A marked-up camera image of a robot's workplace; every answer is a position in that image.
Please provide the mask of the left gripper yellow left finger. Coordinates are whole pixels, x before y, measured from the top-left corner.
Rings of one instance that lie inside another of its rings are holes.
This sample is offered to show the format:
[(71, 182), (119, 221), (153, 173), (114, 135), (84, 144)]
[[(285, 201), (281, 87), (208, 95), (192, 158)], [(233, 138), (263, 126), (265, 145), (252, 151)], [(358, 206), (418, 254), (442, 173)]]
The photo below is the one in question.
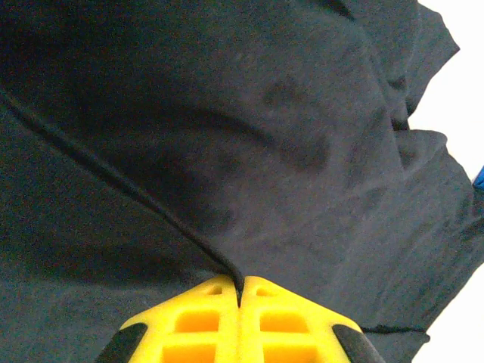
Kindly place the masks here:
[(236, 362), (239, 310), (232, 280), (211, 278), (129, 318), (96, 362)]

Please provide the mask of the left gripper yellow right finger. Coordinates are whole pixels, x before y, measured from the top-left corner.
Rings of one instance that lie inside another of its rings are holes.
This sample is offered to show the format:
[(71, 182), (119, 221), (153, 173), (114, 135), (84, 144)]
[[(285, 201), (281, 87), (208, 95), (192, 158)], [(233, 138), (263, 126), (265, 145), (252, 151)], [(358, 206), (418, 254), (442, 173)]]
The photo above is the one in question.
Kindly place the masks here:
[(264, 278), (245, 279), (239, 362), (383, 362), (351, 319)]

